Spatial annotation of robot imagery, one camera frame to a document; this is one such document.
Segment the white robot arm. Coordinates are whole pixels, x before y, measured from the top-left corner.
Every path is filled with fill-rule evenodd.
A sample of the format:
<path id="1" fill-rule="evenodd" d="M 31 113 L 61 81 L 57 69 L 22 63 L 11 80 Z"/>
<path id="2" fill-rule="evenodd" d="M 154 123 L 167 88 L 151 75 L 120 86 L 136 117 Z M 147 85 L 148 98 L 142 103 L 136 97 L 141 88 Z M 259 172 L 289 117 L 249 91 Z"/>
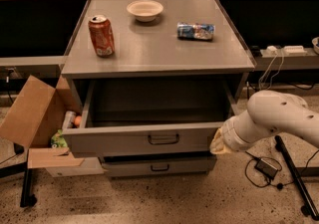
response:
<path id="1" fill-rule="evenodd" d="M 301 97 L 260 91 L 250 97 L 244 112 L 224 122 L 209 149 L 213 154 L 245 151 L 258 140 L 280 132 L 319 147 L 319 113 L 311 111 Z"/>

